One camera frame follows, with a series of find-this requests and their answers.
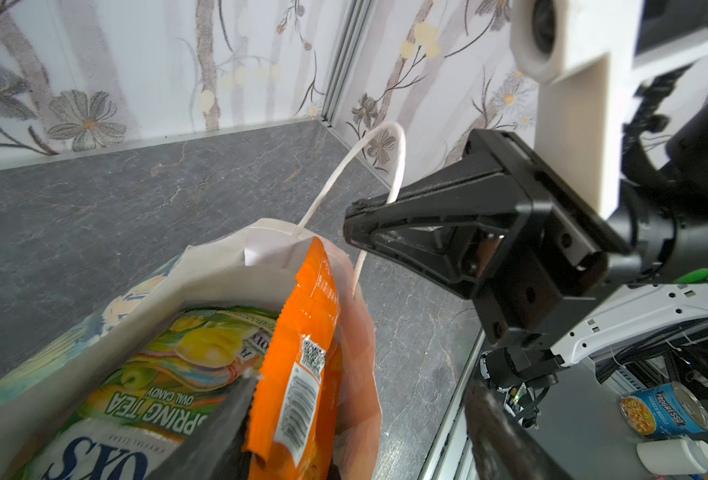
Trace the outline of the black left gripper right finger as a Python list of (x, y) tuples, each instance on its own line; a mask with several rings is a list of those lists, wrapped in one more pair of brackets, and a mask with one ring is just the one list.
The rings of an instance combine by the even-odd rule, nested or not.
[(498, 403), (484, 383), (464, 392), (467, 432), (480, 479), (569, 479), (547, 452)]

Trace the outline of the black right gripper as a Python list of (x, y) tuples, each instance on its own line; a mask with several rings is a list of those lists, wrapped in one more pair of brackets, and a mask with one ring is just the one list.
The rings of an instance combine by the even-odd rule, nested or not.
[(631, 247), (517, 135), (473, 131), (460, 162), (346, 212), (351, 245), (470, 300), (477, 230), (507, 234), (475, 304), (496, 348), (549, 348), (633, 278)]

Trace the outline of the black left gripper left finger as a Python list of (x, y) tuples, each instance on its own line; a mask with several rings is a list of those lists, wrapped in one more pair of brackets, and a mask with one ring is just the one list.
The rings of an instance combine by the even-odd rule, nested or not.
[(242, 448), (257, 378), (239, 380), (227, 398), (147, 479), (247, 479)]

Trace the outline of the orange snack packet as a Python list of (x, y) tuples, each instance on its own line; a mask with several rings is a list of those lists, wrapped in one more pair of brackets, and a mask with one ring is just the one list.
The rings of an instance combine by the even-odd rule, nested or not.
[(315, 238), (295, 277), (260, 370), (244, 451), (251, 479), (325, 479), (332, 463), (343, 354), (341, 305)]

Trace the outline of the green yellow Fox's candy bag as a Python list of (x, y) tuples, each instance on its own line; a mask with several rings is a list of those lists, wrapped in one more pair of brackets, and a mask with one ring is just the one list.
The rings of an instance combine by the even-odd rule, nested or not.
[(279, 314), (253, 306), (176, 314), (110, 373), (16, 479), (144, 479), (216, 411), (244, 396)]

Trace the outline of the floral white paper bag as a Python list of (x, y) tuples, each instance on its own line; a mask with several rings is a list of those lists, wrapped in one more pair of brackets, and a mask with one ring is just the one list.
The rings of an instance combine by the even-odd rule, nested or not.
[(374, 373), (375, 329), (359, 284), (363, 263), (307, 225), (306, 220), (263, 218), (222, 239), (191, 246), (1, 378), (0, 479), (16, 479), (14, 473), (87, 396), (179, 312), (253, 306), (280, 316), (315, 238), (330, 260), (341, 305), (335, 340), (343, 369), (327, 478), (370, 478), (382, 410)]

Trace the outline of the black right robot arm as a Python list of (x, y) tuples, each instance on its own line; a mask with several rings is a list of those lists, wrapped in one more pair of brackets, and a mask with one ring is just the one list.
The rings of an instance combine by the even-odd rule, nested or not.
[(625, 285), (708, 281), (708, 102), (666, 143), (645, 133), (708, 56), (708, 1), (519, 1), (536, 138), (472, 131), (457, 163), (355, 202), (346, 241), (473, 302), (500, 389), (548, 388), (599, 349), (582, 324)]

